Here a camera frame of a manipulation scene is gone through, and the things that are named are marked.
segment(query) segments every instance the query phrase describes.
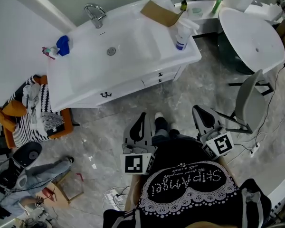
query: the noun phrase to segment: green bottle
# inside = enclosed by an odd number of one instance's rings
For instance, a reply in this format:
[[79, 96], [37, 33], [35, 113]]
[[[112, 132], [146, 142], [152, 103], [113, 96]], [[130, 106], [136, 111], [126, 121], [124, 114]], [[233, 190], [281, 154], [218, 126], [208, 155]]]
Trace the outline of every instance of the green bottle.
[[181, 11], [186, 11], [187, 9], [187, 1], [186, 0], [182, 0], [181, 1], [181, 6], [180, 6], [180, 10]]
[[217, 10], [218, 10], [218, 8], [219, 8], [219, 5], [220, 5], [220, 3], [222, 2], [223, 0], [217, 0], [217, 2], [214, 4], [214, 6], [213, 6], [213, 9], [212, 9], [212, 11], [211, 11], [211, 13], [216, 13], [217, 12]]

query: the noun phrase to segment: gray chair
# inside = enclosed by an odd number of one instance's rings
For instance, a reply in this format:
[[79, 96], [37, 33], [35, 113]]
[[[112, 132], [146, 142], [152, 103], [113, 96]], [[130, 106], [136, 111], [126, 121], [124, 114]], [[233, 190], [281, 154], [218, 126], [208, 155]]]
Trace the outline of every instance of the gray chair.
[[[227, 120], [239, 124], [240, 129], [226, 129], [227, 131], [251, 134], [261, 124], [267, 105], [264, 96], [274, 91], [270, 83], [260, 84], [258, 82], [262, 75], [263, 71], [258, 70], [243, 83], [229, 84], [230, 86], [241, 86], [237, 94], [236, 108], [231, 116], [217, 113]], [[268, 86], [269, 89], [260, 93], [255, 86]]]

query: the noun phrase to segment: person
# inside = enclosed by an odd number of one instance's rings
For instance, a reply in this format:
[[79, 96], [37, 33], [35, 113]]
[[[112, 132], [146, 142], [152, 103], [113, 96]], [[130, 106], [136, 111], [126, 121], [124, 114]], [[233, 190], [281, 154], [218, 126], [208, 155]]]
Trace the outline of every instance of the person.
[[246, 196], [261, 201], [269, 217], [270, 200], [254, 180], [239, 188], [223, 157], [211, 161], [201, 143], [180, 134], [174, 123], [168, 132], [161, 113], [155, 115], [152, 144], [158, 149], [150, 175], [133, 175], [126, 211], [106, 210], [104, 228], [260, 227], [258, 208], [252, 202], [243, 206]]
[[28, 204], [42, 202], [42, 199], [35, 197], [36, 193], [43, 190], [55, 177], [66, 172], [73, 162], [73, 157], [65, 157], [53, 164], [25, 170], [28, 179], [20, 190], [6, 190], [0, 186], [0, 219], [4, 219], [11, 214], [19, 216]]

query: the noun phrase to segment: white tabletop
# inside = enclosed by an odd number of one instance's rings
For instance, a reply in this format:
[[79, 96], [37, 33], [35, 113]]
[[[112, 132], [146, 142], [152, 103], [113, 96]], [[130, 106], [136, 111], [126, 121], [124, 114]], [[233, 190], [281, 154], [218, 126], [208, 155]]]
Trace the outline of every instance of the white tabletop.
[[266, 21], [230, 8], [222, 8], [219, 20], [232, 47], [253, 72], [268, 72], [285, 62], [283, 43]]

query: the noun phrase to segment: white shoe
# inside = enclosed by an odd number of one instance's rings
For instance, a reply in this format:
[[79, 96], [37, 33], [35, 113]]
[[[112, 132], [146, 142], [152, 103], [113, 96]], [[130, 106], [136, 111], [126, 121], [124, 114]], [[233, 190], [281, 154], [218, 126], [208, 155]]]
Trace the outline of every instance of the white shoe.
[[176, 123], [171, 123], [171, 126], [170, 126], [170, 131], [171, 130], [177, 130], [178, 131], [179, 127], [176, 125]]
[[163, 114], [161, 112], [155, 113], [155, 119], [157, 119], [159, 117], [163, 117]]

